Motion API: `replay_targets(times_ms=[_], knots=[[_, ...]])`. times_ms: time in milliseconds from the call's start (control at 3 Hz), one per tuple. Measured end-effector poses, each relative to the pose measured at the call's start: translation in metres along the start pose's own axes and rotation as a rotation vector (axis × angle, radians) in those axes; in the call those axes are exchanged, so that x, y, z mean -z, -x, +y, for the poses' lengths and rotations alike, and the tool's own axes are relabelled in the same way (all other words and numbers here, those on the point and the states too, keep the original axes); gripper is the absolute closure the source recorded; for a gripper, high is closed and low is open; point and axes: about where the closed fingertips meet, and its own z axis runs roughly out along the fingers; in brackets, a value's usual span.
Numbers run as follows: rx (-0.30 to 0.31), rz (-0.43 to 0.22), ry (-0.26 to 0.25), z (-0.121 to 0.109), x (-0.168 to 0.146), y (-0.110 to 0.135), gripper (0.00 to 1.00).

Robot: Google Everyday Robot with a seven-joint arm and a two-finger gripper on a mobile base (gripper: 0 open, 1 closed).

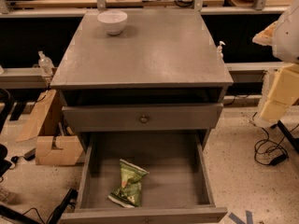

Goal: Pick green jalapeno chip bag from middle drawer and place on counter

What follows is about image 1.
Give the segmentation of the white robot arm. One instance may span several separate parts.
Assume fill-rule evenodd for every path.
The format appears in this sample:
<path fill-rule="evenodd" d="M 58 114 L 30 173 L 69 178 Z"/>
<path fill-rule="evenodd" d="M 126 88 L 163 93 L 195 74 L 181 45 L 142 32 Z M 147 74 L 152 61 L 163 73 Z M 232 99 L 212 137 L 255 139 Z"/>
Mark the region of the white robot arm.
<path fill-rule="evenodd" d="M 299 0 L 294 0 L 278 20 L 256 34 L 252 42 L 271 46 L 273 55 L 284 62 L 274 79 L 263 83 L 263 96 L 253 120 L 265 128 L 276 124 L 299 100 Z"/>

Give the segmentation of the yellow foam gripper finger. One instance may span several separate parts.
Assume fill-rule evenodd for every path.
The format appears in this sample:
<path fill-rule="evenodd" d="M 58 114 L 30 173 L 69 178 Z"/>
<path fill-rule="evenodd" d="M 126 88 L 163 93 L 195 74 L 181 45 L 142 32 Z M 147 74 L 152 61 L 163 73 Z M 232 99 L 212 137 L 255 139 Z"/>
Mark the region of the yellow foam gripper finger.
<path fill-rule="evenodd" d="M 277 22 L 274 21 L 252 38 L 252 42 L 261 46 L 271 46 Z"/>
<path fill-rule="evenodd" d="M 259 117 L 268 122 L 277 122 L 288 108 L 299 100 L 299 65 L 286 63 L 274 74 L 274 80 Z"/>

